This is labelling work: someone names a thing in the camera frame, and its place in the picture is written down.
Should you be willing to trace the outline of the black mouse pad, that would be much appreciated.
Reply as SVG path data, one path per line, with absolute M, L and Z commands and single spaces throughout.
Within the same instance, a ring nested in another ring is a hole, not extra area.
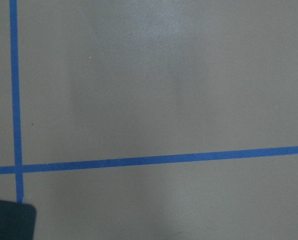
M 32 240 L 36 216 L 31 204 L 0 200 L 0 240 Z

